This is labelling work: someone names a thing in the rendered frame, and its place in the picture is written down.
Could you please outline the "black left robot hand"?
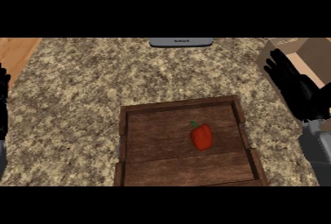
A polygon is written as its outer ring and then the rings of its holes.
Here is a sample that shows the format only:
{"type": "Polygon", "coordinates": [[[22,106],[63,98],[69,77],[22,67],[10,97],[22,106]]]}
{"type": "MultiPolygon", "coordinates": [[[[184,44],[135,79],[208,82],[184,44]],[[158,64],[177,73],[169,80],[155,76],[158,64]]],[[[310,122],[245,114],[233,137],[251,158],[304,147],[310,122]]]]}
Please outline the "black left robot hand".
{"type": "Polygon", "coordinates": [[[0,140],[5,140],[7,133],[7,90],[10,74],[0,63],[0,140]]]}

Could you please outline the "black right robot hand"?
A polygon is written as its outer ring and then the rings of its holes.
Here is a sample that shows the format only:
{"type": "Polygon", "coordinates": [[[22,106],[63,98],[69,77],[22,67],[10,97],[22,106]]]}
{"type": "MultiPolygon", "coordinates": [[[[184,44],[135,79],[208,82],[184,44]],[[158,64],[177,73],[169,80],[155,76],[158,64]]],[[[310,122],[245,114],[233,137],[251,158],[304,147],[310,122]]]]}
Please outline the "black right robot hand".
{"type": "Polygon", "coordinates": [[[331,82],[319,88],[305,74],[298,73],[283,52],[274,48],[262,70],[276,85],[293,117],[302,120],[329,119],[331,82]]]}

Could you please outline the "brown cardboard box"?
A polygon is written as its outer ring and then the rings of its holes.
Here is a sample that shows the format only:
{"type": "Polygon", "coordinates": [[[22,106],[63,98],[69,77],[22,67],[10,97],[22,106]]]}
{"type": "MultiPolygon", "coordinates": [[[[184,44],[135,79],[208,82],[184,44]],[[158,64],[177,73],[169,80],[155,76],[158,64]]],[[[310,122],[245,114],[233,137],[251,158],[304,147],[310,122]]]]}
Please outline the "brown cardboard box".
{"type": "Polygon", "coordinates": [[[331,38],[270,38],[265,41],[255,64],[262,77],[273,87],[280,102],[285,102],[280,90],[264,71],[265,59],[270,58],[270,51],[274,49],[283,52],[298,73],[304,74],[316,86],[322,88],[316,105],[329,107],[329,118],[322,122],[319,128],[322,131],[331,131],[331,38]]]}

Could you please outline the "red bell pepper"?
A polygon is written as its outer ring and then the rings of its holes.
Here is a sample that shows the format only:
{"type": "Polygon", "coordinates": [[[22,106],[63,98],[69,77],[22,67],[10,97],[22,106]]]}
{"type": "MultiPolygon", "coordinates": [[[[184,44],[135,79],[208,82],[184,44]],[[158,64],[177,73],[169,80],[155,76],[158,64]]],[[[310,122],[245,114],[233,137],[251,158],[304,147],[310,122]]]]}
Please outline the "red bell pepper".
{"type": "Polygon", "coordinates": [[[190,131],[190,142],[199,151],[205,151],[212,146],[212,132],[208,124],[199,125],[190,121],[193,127],[190,131]]]}

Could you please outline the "brown wooden tray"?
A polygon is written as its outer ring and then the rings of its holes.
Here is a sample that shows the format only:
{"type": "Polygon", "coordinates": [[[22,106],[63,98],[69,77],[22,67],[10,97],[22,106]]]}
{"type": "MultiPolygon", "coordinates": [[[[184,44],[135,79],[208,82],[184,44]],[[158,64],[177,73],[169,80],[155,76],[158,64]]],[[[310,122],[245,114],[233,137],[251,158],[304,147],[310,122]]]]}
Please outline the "brown wooden tray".
{"type": "Polygon", "coordinates": [[[264,186],[257,149],[234,95],[119,108],[115,186],[264,186]],[[211,148],[199,151],[191,125],[208,124],[211,148]]]}

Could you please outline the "grey flat appliance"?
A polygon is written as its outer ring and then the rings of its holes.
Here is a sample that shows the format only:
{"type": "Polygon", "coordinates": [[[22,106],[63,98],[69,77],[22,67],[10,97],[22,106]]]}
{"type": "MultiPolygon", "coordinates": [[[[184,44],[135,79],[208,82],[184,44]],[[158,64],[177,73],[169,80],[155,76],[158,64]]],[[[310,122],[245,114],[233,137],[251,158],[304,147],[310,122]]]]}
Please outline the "grey flat appliance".
{"type": "Polygon", "coordinates": [[[152,47],[205,47],[212,44],[212,38],[150,38],[152,47]]]}

